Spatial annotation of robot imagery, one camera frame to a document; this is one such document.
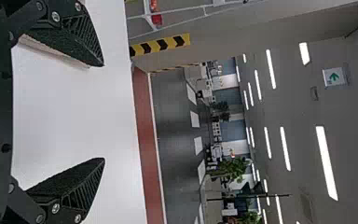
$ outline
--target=screw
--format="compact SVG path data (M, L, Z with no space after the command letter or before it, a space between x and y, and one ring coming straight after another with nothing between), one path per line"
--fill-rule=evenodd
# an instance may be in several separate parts
M40 223L42 223L44 220L45 220L45 217L44 217L43 215L39 215L39 216L37 216L37 218L36 218L36 223L37 223L37 224L40 224Z
M55 22L59 22L61 20L60 14L58 14L58 12L56 12L56 11L53 11L53 13L51 13L51 18Z
M15 188L14 184L9 184L9 185L8 185L8 193L9 193L9 194L13 193L14 188Z
M54 205L53 205L53 208L51 209L51 212L53 213L53 214L57 214L59 211L60 211L60 204L59 203L55 203Z
M3 144L2 147L1 147L1 151L3 153L8 153L11 151L13 147L11 146L11 144Z
M80 221L81 221L81 215L79 214L75 217L75 223L78 224L80 223Z
M36 2L36 7L37 7L37 10L39 10L39 11L43 10L43 5L41 2Z
M75 8L76 8L77 11L81 11L80 3L75 3Z

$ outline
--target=green exit sign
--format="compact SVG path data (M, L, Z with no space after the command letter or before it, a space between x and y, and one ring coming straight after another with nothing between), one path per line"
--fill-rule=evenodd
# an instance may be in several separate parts
M347 78L342 67L323 70L325 87L347 85Z

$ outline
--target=fluorescent light panel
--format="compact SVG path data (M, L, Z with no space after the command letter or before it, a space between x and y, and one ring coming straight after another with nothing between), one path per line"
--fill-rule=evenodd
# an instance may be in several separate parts
M252 138L252 147L255 147L255 138L253 135L253 128L251 127L251 138Z
M260 182L261 181L260 172L258 170L256 170L255 172L257 174L257 182Z
M308 51L308 44L307 43L300 43L300 53L301 59L304 65L307 65L310 62L310 52Z
M263 209L263 219L264 219L264 224L269 224L269 223L267 222L266 209Z
M284 162L286 163L286 169L292 171L292 165L290 164L289 151L287 150L286 134L284 133L284 128L281 127L281 139L283 147L283 156Z
M248 145L251 145L251 138L249 136L249 128L246 127L246 137L248 138Z
M243 96L244 96L244 98L245 98L246 110L249 110L249 105L248 105L248 94L246 94L246 91L243 91Z
M255 85L257 86L258 99L261 101L263 97L261 95L260 81L258 80L258 72L257 72L257 70L255 70Z
M240 69L238 68L238 66L235 66L235 69L237 70L237 79L238 79L238 82L241 82Z
M277 88L277 83L275 81L275 73L274 73L274 67L272 65L271 51L267 49L266 53L267 53L269 76L271 77L271 85L272 85L272 89L275 90Z
M279 219L279 223L283 224L283 218L282 218L282 210L281 210L281 202L279 200L278 196L275 196L275 201L277 203L277 210L278 210L278 219Z
M327 139L323 126L316 127L316 134L318 136L319 149L321 151L322 165L324 167L324 178L327 185L328 195L338 201L338 194L336 188L336 181L334 179L333 168L331 166L330 154L327 146Z
M264 127L264 135L266 136L266 145L267 145L268 157L270 159L272 159L271 145L269 144L269 129L267 127Z
M269 192L269 186L267 185L267 180L264 179L264 190L266 191L266 193Z
M260 205L260 198L257 197L257 206L258 206L258 215L261 215L261 205Z
M252 172L253 172L253 175L254 175L254 181L256 181L255 179L255 165L252 163Z
M251 106L254 106L255 103L254 103L254 100L253 100L253 93L252 93L252 86L251 86L251 83L248 82L248 89L249 89L249 97L251 98Z

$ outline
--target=yellow and black hazard stripe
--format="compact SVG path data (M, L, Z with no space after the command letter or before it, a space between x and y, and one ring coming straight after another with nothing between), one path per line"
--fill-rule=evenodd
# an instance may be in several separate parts
M130 56L140 56L190 45L190 34L175 35L130 46Z
M206 63L189 63L189 64L185 64L185 65L180 65L180 66L175 66L175 67L169 67L169 68L159 69L159 70L151 71L151 72L149 72L149 73L151 73L151 74L156 74L156 73L166 72L166 71L172 71L172 70L176 70L176 69L180 69L180 68L188 68L188 67L196 67L196 66L205 66L205 65L206 65Z

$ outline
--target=red object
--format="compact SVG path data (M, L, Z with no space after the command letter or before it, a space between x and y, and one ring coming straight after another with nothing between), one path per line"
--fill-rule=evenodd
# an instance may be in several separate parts
M158 0L150 0L150 11L151 12L159 12ZM155 25L162 25L162 15L153 15L152 22Z
M152 12L157 12L158 11L158 1L157 0L151 0L150 1L150 10Z
M161 188L158 176L158 153L154 135L152 103L147 74L135 67L132 76L138 130L139 152L144 182L147 223L164 224Z
M162 25L162 15L153 15L152 22L155 25Z

